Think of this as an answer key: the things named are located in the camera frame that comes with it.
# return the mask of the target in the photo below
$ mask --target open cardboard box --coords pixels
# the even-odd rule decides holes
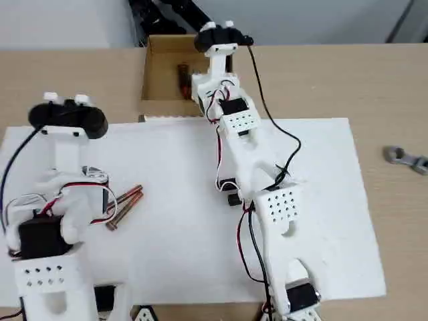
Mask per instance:
[[[140,110],[144,116],[202,116],[181,94],[177,66],[207,72],[209,59],[195,49],[195,35],[151,35],[148,39]]]

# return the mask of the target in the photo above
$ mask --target wrench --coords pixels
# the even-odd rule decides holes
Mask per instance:
[[[403,148],[398,146],[386,146],[383,149],[383,156],[391,164],[404,164],[410,166],[415,172],[421,175],[428,175],[428,158],[425,156],[413,156],[407,154]]]

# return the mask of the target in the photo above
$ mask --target electrical wiring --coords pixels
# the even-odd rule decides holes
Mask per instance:
[[[221,85],[223,85],[223,82],[229,82],[232,86],[234,86],[234,85],[235,85],[231,80],[228,80],[228,79],[223,79],[223,80],[220,82],[220,84],[221,84]]]
[[[217,152],[218,152],[218,161],[217,161],[217,173],[215,175],[215,188],[219,191],[222,192],[224,187],[226,185],[233,185],[236,189],[239,189],[238,185],[236,185],[234,182],[224,182],[221,186],[220,186],[220,182],[219,182],[219,174],[220,174],[220,167],[221,167],[221,163],[223,160],[223,143],[221,141],[221,137],[220,137],[220,133],[219,133],[219,126],[217,126],[217,128],[215,129],[215,132],[217,133]]]
[[[116,216],[117,212],[118,212],[118,201],[116,196],[114,195],[113,191],[111,189],[109,189],[107,186],[105,186],[102,183],[91,183],[91,182],[73,182],[73,183],[68,183],[65,184],[63,187],[61,187],[60,191],[58,194],[61,194],[62,191],[66,188],[70,188],[70,187],[90,187],[90,186],[97,186],[100,187],[102,189],[104,189],[105,191],[108,191],[112,196],[113,196],[113,204],[114,204],[114,211],[113,214],[109,215],[108,217],[105,218],[101,218],[101,219],[94,219],[91,221],[91,224],[97,224],[97,223],[108,223],[111,220],[113,220],[113,218]]]
[[[294,136],[293,134],[291,134],[290,132],[288,132],[287,130],[284,130],[283,128],[281,128],[281,126],[279,126],[275,120],[272,118],[272,115],[268,109],[268,106],[266,105],[266,101],[263,95],[263,89],[261,88],[261,80],[260,80],[260,76],[259,76],[259,72],[257,70],[257,64],[255,63],[255,58],[254,58],[254,54],[253,54],[253,50],[251,49],[250,46],[247,46],[248,48],[248,52],[251,56],[251,60],[253,62],[253,68],[254,68],[254,74],[255,77],[257,78],[257,84],[259,86],[259,92],[260,92],[260,98],[261,98],[261,102],[263,103],[263,107],[266,111],[267,117],[269,117],[270,121],[272,122],[272,124],[280,131],[283,132],[284,134],[286,134],[287,136],[293,138],[297,143],[297,147],[294,150],[294,152],[290,155],[290,157],[288,158],[286,165],[284,167],[280,167],[281,168],[281,172],[278,174],[278,176],[275,178],[275,183],[266,187],[266,189],[271,189],[273,187],[278,186],[286,177],[286,175],[289,175],[290,172],[288,170],[288,168],[290,167],[290,163],[293,160],[293,158],[297,155],[297,153],[299,152],[299,150],[302,148],[302,141],[297,137]]]
[[[20,206],[35,204],[39,200],[43,201],[44,203],[47,202],[47,199],[42,194],[37,194],[37,193],[22,194],[21,196],[16,197],[16,198],[10,200],[8,202],[8,204],[5,206],[5,210],[3,212],[3,215],[4,215],[3,219],[4,219],[4,222],[5,222],[6,226],[9,225],[9,207],[12,205],[12,203],[17,202],[18,200],[20,200],[20,199],[22,199],[24,197],[35,197],[36,200],[33,201],[32,199],[29,199],[28,202],[24,202]]]
[[[236,243],[237,243],[237,246],[238,246],[239,255],[241,256],[241,260],[242,260],[243,266],[245,268],[245,272],[247,273],[248,277],[250,279],[252,279],[253,281],[255,281],[255,282],[263,283],[263,280],[258,280],[258,279],[254,278],[250,274],[247,262],[245,260],[245,256],[244,256],[243,251],[242,251],[241,225],[242,225],[242,221],[243,221],[243,218],[244,218],[245,214],[248,213],[248,209],[245,208],[245,203],[242,203],[242,210],[243,210],[243,213],[242,213],[241,219],[239,220],[239,223],[238,223],[238,226],[237,226],[237,229],[236,229]]]
[[[266,304],[267,304],[267,313],[269,315],[269,321],[273,321],[272,317],[272,305],[270,304],[270,294],[269,294],[269,283],[268,283],[268,274],[266,273],[265,265],[263,262],[263,257],[260,254],[259,247],[257,246],[257,241],[255,240],[254,230],[253,230],[253,208],[254,202],[251,202],[251,205],[248,208],[248,228],[249,234],[251,236],[251,241],[253,242],[255,253],[259,259],[261,272],[263,274],[263,283],[265,285],[265,294],[266,294]]]
[[[55,120],[56,118],[59,118],[59,117],[62,117],[62,116],[68,115],[68,114],[78,114],[80,111],[81,111],[80,109],[77,109],[77,110],[62,112],[62,113],[56,115],[55,117],[51,117],[47,123],[49,123],[52,120]],[[9,162],[7,162],[7,164],[6,164],[5,171],[3,173],[3,177],[1,179],[1,184],[0,184],[0,223],[1,223],[1,228],[3,230],[3,233],[6,233],[6,226],[5,226],[5,222],[3,220],[3,198],[5,195],[5,186],[6,186],[7,175],[9,174],[11,167],[12,167],[13,163],[15,162],[15,159],[18,157],[19,153],[21,153],[21,151],[24,149],[24,147],[27,146],[27,144],[31,141],[31,139],[33,139],[34,136],[44,126],[45,126],[45,124],[42,124],[42,125],[35,127],[34,130],[31,132],[31,134],[28,135],[28,137],[18,146],[16,151],[13,153],[12,157],[9,159]]]
[[[22,309],[20,309],[20,311],[14,313],[14,314],[10,314],[8,316],[0,316],[0,321],[16,318],[17,316],[20,316],[21,314],[22,314]]]
[[[224,100],[226,99],[226,96],[225,96],[224,92],[222,92],[221,90],[218,90],[218,89],[214,90],[214,93],[212,93],[210,96],[208,96],[208,97],[211,97],[211,100],[210,100],[210,102],[209,102],[209,105],[208,105],[207,111],[205,112],[205,117],[207,117],[207,120],[210,122],[210,124],[215,124],[216,122],[218,122],[218,121],[219,121],[219,119],[218,119],[218,118],[210,119],[210,117],[209,117],[209,115],[208,115],[209,110],[210,110],[210,109],[211,109],[211,107],[214,105],[215,95],[216,95],[218,92],[221,92],[221,94],[223,95],[223,99],[224,99]]]
[[[0,185],[0,221],[1,221],[1,228],[3,229],[3,233],[6,232],[6,226],[5,222],[3,220],[3,197],[5,194],[5,186],[6,186],[6,179],[7,175],[9,174],[9,171],[11,170],[11,167],[13,163],[15,162],[15,159],[19,155],[19,153],[24,149],[24,147],[30,142],[31,139],[43,128],[43,126],[38,126],[34,128],[33,132],[31,132],[30,135],[18,146],[16,151],[13,153],[12,157],[9,159],[9,162],[7,163],[5,167],[5,172],[3,173],[3,178],[1,179],[1,185]]]

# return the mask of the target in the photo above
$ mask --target black cable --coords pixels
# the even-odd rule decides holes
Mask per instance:
[[[269,315],[269,321],[273,321],[272,317],[272,305],[270,304],[270,294],[269,294],[269,283],[268,283],[268,275],[266,274],[265,265],[263,263],[263,258],[261,257],[259,247],[257,246],[257,241],[255,240],[254,236],[254,230],[253,230],[253,220],[252,220],[252,214],[253,214],[253,206],[254,203],[251,203],[248,210],[248,227],[249,227],[249,234],[251,235],[251,240],[254,245],[255,253],[257,254],[257,258],[259,259],[261,272],[263,274],[263,282],[265,284],[265,293],[266,293],[266,304],[267,304],[267,312]]]
[[[242,213],[241,219],[239,219],[239,223],[238,223],[238,227],[237,227],[237,232],[236,232],[236,241],[237,241],[237,245],[238,245],[238,250],[239,250],[239,255],[241,256],[241,261],[243,263],[245,272],[247,273],[248,277],[250,279],[252,279],[254,282],[257,283],[264,283],[263,280],[258,280],[255,277],[253,277],[249,271],[248,265],[247,265],[247,260],[245,259],[245,256],[243,254],[242,251],[242,244],[241,244],[241,225],[242,225],[242,221],[243,221],[243,217],[246,214],[246,212]]]
[[[20,309],[20,311],[14,313],[14,314],[10,314],[8,316],[1,316],[0,321],[16,318],[17,316],[21,315],[21,313],[22,313],[22,309]]]
[[[291,161],[293,160],[293,158],[295,157],[295,155],[299,152],[299,150],[301,149],[301,147],[302,147],[302,141],[297,137],[297,136],[294,136],[292,133],[290,133],[290,132],[288,132],[287,130],[284,130],[283,128],[281,128],[276,122],[275,122],[275,120],[272,118],[272,115],[270,114],[270,111],[269,111],[269,109],[268,109],[268,107],[267,107],[267,105],[266,105],[266,101],[265,101],[265,98],[264,98],[264,95],[263,95],[263,89],[261,88],[261,81],[260,81],[260,76],[259,76],[259,72],[258,72],[258,70],[257,70],[257,65],[256,65],[256,63],[255,63],[255,58],[254,58],[254,54],[253,54],[253,50],[251,49],[251,47],[250,46],[247,46],[247,48],[248,48],[248,52],[249,52],[249,54],[250,54],[250,56],[251,56],[251,60],[252,60],[252,62],[253,62],[253,68],[254,68],[254,73],[255,73],[255,76],[256,76],[256,78],[257,78],[257,84],[259,85],[259,91],[260,91],[260,98],[261,98],[261,102],[263,103],[263,107],[264,107],[264,109],[265,109],[265,111],[266,111],[266,114],[267,114],[267,117],[269,117],[269,119],[270,119],[270,121],[272,122],[272,124],[280,131],[280,132],[283,132],[284,134],[286,134],[286,135],[288,135],[289,137],[291,137],[291,138],[293,138],[294,140],[296,140],[297,141],[297,143],[298,143],[298,146],[297,146],[297,148],[295,149],[295,151],[290,155],[290,157],[288,158],[288,160],[287,160],[287,163],[286,163],[286,165],[284,166],[284,167],[280,167],[282,170],[281,170],[281,172],[278,174],[278,176],[275,178],[275,183],[274,184],[272,184],[272,185],[270,185],[270,186],[268,186],[268,187],[266,187],[266,189],[270,189],[270,188],[272,188],[272,187],[276,187],[276,186],[278,186],[282,181],[283,181],[283,179],[286,177],[286,175],[287,174],[289,174],[290,172],[288,171],[288,167],[290,166],[290,163],[291,163]]]
[[[3,196],[5,194],[5,185],[6,185],[7,175],[9,174],[12,164],[15,162],[15,159],[17,158],[19,153],[42,128],[43,126],[38,126],[33,130],[33,132],[21,143],[21,145],[19,145],[19,147],[13,153],[13,156],[11,157],[11,159],[9,159],[9,162],[5,167],[5,172],[3,173],[3,178],[1,179],[1,186],[0,186],[0,221],[1,221],[1,228],[3,229],[4,233],[6,232],[6,226],[5,226],[5,222],[3,221]]]

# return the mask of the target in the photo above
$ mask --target white foam board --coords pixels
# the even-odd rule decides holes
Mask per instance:
[[[291,171],[307,181],[299,233],[287,250],[308,268],[324,300],[384,295],[379,249],[348,120],[278,124],[302,139]],[[262,126],[272,148],[286,160],[295,142],[268,121]],[[30,132],[28,127],[8,128],[2,168]],[[130,282],[136,304],[263,300],[262,286],[247,278],[237,251],[241,209],[230,208],[214,187],[216,152],[214,128],[199,119],[111,125],[105,137],[90,142],[86,165],[107,171],[117,194],[137,183],[144,187],[144,199],[117,231],[102,225],[88,229],[86,244],[97,283]],[[24,186],[49,166],[48,143],[38,136],[17,159],[6,200],[29,192]],[[233,174],[227,159],[222,173]],[[246,224],[241,238],[250,270],[260,277]],[[3,238],[0,246],[5,249]],[[18,301],[5,252],[0,254],[0,305],[10,306]]]

